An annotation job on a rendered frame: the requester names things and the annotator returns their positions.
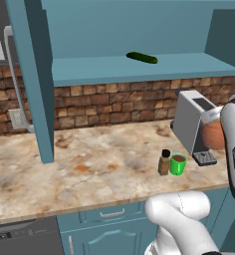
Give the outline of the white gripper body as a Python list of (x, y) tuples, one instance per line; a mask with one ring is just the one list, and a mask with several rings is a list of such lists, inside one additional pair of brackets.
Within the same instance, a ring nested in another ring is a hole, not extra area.
[(213, 121), (219, 120), (221, 110), (222, 110), (222, 107), (216, 107), (216, 108), (213, 108), (212, 110), (203, 112), (201, 115), (201, 121), (204, 124), (209, 124)]

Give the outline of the green mug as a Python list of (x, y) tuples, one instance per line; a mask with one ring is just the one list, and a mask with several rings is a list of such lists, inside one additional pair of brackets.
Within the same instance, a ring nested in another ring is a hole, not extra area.
[(173, 153), (170, 158), (169, 171), (173, 175), (181, 175), (185, 168), (187, 157), (181, 153)]

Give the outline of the brown cinnamon bottle black cap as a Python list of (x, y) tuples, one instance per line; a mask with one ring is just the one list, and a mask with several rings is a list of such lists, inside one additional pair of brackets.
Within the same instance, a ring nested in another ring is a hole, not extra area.
[(169, 160), (170, 160), (170, 150), (164, 149), (161, 152), (161, 157), (158, 162), (158, 173), (160, 175), (167, 175), (169, 172)]

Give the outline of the blue cabinet door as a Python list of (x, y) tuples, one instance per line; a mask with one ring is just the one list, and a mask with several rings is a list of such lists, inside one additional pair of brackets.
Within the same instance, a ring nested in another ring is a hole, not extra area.
[(54, 161), (54, 82), (46, 11), (41, 0), (6, 0), (16, 52), (43, 163)]

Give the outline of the grey coffee machine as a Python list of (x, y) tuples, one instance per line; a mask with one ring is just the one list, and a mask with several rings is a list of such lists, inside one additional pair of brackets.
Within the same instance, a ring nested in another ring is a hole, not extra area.
[(177, 90), (177, 105), (170, 127), (199, 166), (216, 164), (217, 160), (204, 144), (201, 134), (203, 112), (216, 106), (196, 90)]

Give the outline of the green cucumber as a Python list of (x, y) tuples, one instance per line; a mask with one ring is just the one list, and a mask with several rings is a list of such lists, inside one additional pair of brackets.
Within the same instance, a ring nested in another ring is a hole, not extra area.
[(156, 57), (139, 52), (129, 52), (126, 54), (126, 56), (130, 59), (141, 61), (148, 64), (156, 64), (158, 62)]

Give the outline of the blue base cupboard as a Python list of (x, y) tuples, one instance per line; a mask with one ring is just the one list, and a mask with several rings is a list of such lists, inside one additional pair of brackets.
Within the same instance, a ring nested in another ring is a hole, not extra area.
[(235, 199), (228, 187), (205, 191), (210, 213), (201, 222), (221, 252), (235, 252)]

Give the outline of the blue drawer front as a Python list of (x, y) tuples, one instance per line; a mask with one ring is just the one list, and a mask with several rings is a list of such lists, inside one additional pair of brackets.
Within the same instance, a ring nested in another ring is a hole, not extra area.
[[(102, 213), (112, 213), (118, 212), (125, 209), (123, 215), (101, 218), (100, 212)], [(144, 202), (134, 202), (126, 203), (116, 206), (101, 207), (98, 209), (78, 211), (73, 213), (66, 213), (63, 215), (58, 215), (57, 220), (59, 228), (62, 232), (72, 231), (81, 228), (87, 228), (91, 226), (98, 226), (100, 224), (107, 224), (109, 222), (118, 222), (121, 220), (130, 220), (144, 217)]]

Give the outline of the blue cupboard door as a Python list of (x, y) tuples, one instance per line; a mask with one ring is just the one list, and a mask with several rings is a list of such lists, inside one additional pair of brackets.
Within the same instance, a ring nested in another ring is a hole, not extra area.
[(144, 255), (156, 232), (155, 224), (140, 218), (66, 231), (61, 237), (65, 255), (71, 255), (69, 235), (73, 238), (75, 255)]

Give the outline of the dark grey dishwasher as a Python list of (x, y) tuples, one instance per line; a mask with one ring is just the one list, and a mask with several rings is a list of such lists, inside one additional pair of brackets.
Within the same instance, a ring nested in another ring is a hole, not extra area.
[(64, 255), (57, 218), (1, 224), (0, 255)]

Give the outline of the blue open wall cabinet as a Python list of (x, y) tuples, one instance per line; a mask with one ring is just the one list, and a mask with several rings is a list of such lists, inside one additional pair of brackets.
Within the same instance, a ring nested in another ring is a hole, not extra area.
[[(56, 87), (235, 76), (235, 0), (42, 0)], [(156, 57), (156, 64), (129, 52)]]

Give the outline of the white wall outlet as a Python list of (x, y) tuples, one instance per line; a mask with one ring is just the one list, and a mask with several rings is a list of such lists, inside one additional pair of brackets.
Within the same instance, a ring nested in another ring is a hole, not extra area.
[(22, 112), (20, 109), (9, 110), (9, 116), (13, 129), (23, 129), (26, 127), (26, 122), (22, 117)]

